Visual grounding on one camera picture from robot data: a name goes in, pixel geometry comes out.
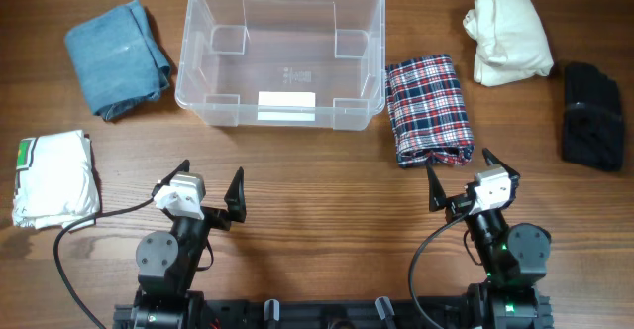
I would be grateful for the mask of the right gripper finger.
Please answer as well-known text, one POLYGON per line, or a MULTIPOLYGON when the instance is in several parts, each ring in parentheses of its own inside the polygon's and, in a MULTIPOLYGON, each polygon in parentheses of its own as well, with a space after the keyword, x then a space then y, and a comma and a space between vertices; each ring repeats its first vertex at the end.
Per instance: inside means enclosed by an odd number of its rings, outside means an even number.
POLYGON ((514 168, 510 167, 508 164, 501 161, 489 148, 483 148, 482 154, 485 162, 489 166, 493 165, 501 165, 504 170, 508 173, 510 178, 519 178, 520 174, 514 168))
POLYGON ((429 164, 426 165, 426 171, 429 185, 429 211, 436 212, 443 210, 447 206, 446 193, 436 173, 429 164))

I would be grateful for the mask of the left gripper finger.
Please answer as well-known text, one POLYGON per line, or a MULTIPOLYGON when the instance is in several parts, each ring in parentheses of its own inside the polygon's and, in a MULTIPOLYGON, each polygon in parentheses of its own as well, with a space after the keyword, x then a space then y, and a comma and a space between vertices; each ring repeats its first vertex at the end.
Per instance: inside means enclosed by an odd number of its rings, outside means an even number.
POLYGON ((166 177, 159 180, 155 185, 155 188, 160 188, 165 185, 169 185, 171 180, 179 173, 179 172, 189 172, 190 169, 190 160, 185 159, 175 170, 169 173, 166 177))
POLYGON ((244 170, 239 167, 225 194, 228 216, 231 221, 244 223, 247 216, 244 195, 244 170))

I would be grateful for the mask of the red plaid shirt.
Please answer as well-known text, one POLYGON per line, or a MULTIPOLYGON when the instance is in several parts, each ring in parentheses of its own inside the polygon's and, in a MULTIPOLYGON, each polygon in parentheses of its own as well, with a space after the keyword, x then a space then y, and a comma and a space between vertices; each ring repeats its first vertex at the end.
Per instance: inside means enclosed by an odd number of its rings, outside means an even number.
POLYGON ((386 106, 402 168, 466 165, 475 138, 452 58, 413 58, 386 68, 386 106))

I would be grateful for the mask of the black knit garment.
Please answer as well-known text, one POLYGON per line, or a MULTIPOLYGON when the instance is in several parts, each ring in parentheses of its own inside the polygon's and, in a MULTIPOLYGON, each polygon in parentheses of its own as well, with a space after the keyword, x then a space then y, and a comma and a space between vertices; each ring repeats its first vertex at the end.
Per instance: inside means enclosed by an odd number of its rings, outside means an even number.
POLYGON ((596 66, 564 68, 564 161, 607 172, 622 170, 625 122, 617 83, 596 66))

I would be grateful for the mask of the cream cloth garment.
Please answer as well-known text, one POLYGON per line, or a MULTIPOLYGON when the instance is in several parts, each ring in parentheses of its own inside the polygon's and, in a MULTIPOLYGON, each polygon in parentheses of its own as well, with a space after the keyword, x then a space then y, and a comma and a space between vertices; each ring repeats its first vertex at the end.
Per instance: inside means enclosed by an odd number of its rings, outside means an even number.
POLYGON ((541 19, 531 0, 475 0, 463 26, 476 41, 474 81, 499 86, 554 66, 541 19))

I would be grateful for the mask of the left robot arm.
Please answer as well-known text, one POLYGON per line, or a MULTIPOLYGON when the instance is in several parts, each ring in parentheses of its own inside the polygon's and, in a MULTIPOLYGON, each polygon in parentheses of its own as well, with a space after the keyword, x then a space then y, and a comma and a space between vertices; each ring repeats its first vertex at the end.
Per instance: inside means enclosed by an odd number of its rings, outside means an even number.
POLYGON ((147 235, 136 250, 139 289, 131 312, 120 319, 130 328, 216 328, 204 294, 192 291, 195 275, 208 268, 200 264, 211 251, 209 233, 228 231, 234 222, 246 220, 244 170, 239 168, 224 196, 225 209, 202 204, 204 179, 183 161, 158 181, 151 201, 172 221, 168 231, 147 235))

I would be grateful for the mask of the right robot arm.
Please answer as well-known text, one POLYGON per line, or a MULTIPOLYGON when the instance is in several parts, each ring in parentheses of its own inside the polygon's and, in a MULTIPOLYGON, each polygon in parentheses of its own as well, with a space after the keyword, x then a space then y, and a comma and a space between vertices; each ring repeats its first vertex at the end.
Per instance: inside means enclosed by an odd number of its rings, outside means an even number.
POLYGON ((446 224, 423 241, 410 263, 408 286, 414 306, 425 328, 552 328, 550 298, 536 287, 547 274, 551 234, 530 223, 507 224, 503 211, 516 198, 520 173, 489 149, 482 153, 486 169, 475 174, 463 193, 451 197, 433 169, 426 167, 429 209, 443 210, 446 224), (433 318, 424 307, 433 305, 434 299, 415 294, 415 265, 427 245, 461 222, 467 225, 463 238, 471 239, 477 252, 472 261, 483 267, 486 279, 469 285, 456 309, 445 303, 434 305, 438 314, 433 318))

